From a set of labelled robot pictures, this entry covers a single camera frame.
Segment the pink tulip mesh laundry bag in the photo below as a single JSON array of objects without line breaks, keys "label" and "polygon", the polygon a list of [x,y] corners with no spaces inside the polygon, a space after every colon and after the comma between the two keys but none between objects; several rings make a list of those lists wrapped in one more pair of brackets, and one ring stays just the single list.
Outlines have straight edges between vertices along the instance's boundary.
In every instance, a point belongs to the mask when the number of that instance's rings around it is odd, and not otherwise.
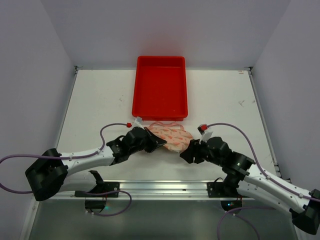
[{"label": "pink tulip mesh laundry bag", "polygon": [[176,122],[162,123],[155,121],[147,127],[154,135],[166,141],[164,147],[172,152],[185,151],[190,141],[193,139],[191,133],[185,130],[185,128]]}]

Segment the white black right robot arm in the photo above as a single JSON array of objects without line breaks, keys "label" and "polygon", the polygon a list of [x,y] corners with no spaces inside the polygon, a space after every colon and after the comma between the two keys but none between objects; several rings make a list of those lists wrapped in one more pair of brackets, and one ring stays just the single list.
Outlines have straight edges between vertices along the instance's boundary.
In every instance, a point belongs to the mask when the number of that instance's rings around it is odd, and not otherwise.
[{"label": "white black right robot arm", "polygon": [[248,156],[232,151],[220,137],[191,140],[180,154],[187,163],[209,162],[226,174],[224,192],[260,201],[291,218],[294,226],[316,235],[320,226],[320,191],[297,187],[277,177]]}]

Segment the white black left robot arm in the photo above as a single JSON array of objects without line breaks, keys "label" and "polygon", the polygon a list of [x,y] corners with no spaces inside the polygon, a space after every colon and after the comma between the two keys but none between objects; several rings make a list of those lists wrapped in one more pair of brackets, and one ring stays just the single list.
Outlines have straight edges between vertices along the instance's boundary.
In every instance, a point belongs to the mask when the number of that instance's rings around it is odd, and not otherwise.
[{"label": "white black left robot arm", "polygon": [[123,163],[140,151],[152,153],[166,143],[146,127],[135,126],[102,148],[75,153],[49,149],[25,171],[25,176],[39,202],[68,191],[75,191],[77,197],[111,194],[113,188],[104,182],[97,167]]}]

